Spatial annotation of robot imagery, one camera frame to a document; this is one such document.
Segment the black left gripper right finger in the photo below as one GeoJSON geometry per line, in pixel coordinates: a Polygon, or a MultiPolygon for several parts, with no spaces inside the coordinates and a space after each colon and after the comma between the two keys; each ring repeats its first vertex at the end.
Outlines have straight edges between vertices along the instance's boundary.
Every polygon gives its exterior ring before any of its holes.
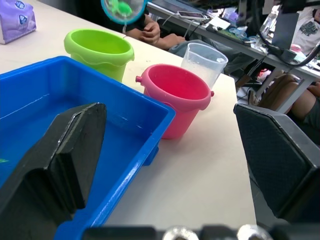
{"type": "Polygon", "coordinates": [[[251,173],[275,217],[320,221],[320,148],[285,114],[236,104],[233,109],[251,173]]]}

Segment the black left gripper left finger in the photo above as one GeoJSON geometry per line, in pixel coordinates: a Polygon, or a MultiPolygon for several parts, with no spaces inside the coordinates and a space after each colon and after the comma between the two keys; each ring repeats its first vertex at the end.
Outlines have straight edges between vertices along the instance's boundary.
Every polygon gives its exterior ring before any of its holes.
{"type": "Polygon", "coordinates": [[[58,114],[0,188],[0,237],[51,240],[86,207],[107,122],[103,103],[58,114]]]}

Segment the bystander bare hand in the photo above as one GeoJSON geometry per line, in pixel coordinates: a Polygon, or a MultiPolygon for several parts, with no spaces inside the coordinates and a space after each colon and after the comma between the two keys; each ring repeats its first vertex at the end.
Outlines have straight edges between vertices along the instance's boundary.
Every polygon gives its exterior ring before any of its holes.
{"type": "Polygon", "coordinates": [[[150,45],[155,45],[160,39],[160,27],[155,21],[149,22],[138,37],[139,40],[150,45]]]}

